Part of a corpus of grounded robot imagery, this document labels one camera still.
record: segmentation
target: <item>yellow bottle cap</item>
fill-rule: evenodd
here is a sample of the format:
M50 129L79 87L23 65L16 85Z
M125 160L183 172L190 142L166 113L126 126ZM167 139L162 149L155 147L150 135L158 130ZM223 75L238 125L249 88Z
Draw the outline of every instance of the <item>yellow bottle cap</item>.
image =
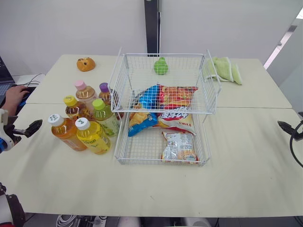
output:
M67 106L74 106L76 105L77 103L77 100L74 96L66 96L64 99L63 99L64 103L67 105Z
M92 104L96 110L102 110L105 107L105 103L101 98L95 99Z

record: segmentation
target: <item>white wire basket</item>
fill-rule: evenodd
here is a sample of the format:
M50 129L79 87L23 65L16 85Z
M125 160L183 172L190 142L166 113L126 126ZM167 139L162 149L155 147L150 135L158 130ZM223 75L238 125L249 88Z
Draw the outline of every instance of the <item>white wire basket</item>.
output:
M154 72L154 64L164 57L169 67L165 75ZM118 55L115 67L108 83L112 88L113 112L127 112L122 119L115 157L121 164L174 164L203 166L210 158L204 123L209 114L216 111L216 102L221 83L214 68L209 51L207 54L137 54ZM190 101L190 108L183 110L134 108L140 94L154 85L167 87L197 87ZM198 161L163 160L161 155L167 146L162 132L176 133L164 128L144 129L129 137L130 112L153 113L189 113L192 114L196 135L193 139L194 151Z
M200 124L199 115L193 114L196 135L193 139L193 149L198 161L183 161L176 159L161 159L161 155L167 146L162 132L176 133L173 130L163 128L144 129L138 134L128 136L129 114L124 116L117 139L115 157L121 164L164 164L164 165L194 165L203 166L210 158L210 149L207 143L204 120Z
M109 85L113 89L111 108L113 112L142 112L134 108L140 94L151 86L160 84L167 87L198 87L188 110L175 113L213 114L216 111L217 96L221 84L209 51L207 54L123 54L115 68ZM154 72L154 64L164 57L169 67L165 75ZM158 105L149 112L167 112Z

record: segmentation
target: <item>laptop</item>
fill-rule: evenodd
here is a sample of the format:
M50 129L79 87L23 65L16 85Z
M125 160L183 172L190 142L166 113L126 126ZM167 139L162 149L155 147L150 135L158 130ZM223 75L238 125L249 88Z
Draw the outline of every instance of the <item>laptop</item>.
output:
M2 58L0 57L0 104L2 105L6 91L15 85L15 81L6 68Z

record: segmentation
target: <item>white bottle cap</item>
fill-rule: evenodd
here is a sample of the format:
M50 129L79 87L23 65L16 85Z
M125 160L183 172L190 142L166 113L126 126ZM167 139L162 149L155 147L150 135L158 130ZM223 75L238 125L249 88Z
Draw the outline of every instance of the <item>white bottle cap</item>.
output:
M90 127L90 122L85 117L81 117L75 122L79 130L86 130Z
M49 116L48 122L49 122L52 126L57 127L57 126L63 124L64 118L61 117L61 116L58 115L58 114L52 114L52 115Z

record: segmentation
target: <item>snack bag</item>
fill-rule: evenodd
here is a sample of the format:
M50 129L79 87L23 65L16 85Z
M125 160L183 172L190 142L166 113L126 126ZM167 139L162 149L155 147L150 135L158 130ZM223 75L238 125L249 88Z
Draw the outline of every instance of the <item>snack bag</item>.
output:
M194 152L193 135L191 133L162 133L167 140L161 159L198 161Z
M186 111L187 106L181 106L174 109ZM188 113L161 113L158 116L158 123L153 127L169 128L178 131L187 131L192 134L196 134L192 114Z
M166 87L159 85L160 109L174 109L179 106L190 106L194 92L198 87Z
M157 96L159 86L155 85L141 92L138 96L137 103L133 106L134 109L155 109L157 106ZM150 112L134 112L130 113L128 136L131 137L141 130L154 126L158 123L157 114Z

